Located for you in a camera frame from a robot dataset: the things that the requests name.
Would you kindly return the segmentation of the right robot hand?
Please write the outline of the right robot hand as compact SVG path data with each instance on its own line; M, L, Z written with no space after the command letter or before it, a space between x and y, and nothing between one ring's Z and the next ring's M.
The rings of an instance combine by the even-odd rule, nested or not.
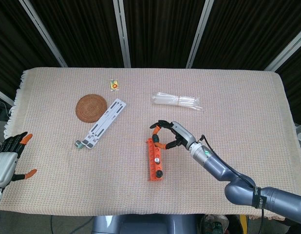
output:
M175 140L168 144L160 143L158 132L162 128L169 129L175 135ZM189 151L190 146L196 143L196 138L176 121L168 122L165 120L159 120L157 123L151 125L150 129L153 129L152 141L155 147L163 150L183 145L186 150Z

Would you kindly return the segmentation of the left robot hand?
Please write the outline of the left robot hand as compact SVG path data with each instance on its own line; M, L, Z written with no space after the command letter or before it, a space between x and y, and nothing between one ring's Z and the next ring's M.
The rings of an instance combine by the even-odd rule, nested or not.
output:
M37 172L37 169L32 169L26 174L15 173L18 160L32 136L23 132L0 143L0 189L4 189L11 181L29 179Z

